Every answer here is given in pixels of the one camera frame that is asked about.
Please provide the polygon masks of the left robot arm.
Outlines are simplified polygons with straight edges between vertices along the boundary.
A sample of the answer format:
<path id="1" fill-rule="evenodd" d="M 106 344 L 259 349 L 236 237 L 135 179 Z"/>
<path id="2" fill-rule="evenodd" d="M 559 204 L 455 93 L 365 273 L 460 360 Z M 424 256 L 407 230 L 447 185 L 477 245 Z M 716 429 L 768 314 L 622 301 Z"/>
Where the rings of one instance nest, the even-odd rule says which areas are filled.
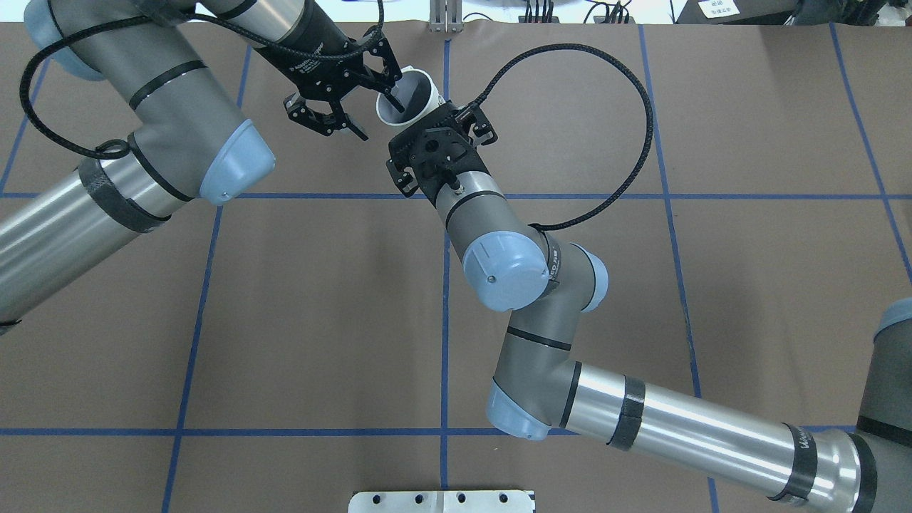
<path id="1" fill-rule="evenodd" d="M 351 131 L 356 88 L 386 98 L 402 71 L 378 21 L 349 38 L 316 1 L 31 1 L 27 31 L 39 50 L 23 71 L 27 120 L 82 156 L 66 179 L 2 224 L 2 331 L 186 202 L 222 205 L 273 171 L 263 137 L 179 26 L 205 21 L 237 33 L 296 93 L 290 120 L 319 134 Z M 31 101 L 33 76 L 54 59 L 75 77 L 105 81 L 139 118 L 124 139 L 85 148 L 52 131 Z"/>

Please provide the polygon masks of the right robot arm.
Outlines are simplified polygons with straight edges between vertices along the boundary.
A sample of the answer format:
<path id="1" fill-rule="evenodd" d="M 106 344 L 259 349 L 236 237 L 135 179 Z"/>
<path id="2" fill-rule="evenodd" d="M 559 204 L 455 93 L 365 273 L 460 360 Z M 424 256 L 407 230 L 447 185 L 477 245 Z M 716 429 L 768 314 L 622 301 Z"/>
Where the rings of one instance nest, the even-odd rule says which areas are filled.
<path id="1" fill-rule="evenodd" d="M 605 263 L 601 305 L 571 358 L 814 436 L 854 427 L 875 334 L 910 296 L 908 251 L 887 213 L 850 102 L 689 111 L 659 98 L 644 167 L 622 198 L 556 237 Z M 417 257 L 431 283 L 432 399 L 447 394 L 447 487 L 521 487 L 544 511 L 788 512 L 755 492 L 619 451 L 605 440 L 495 434 L 485 415 L 508 315 L 489 311 L 439 234 Z"/>

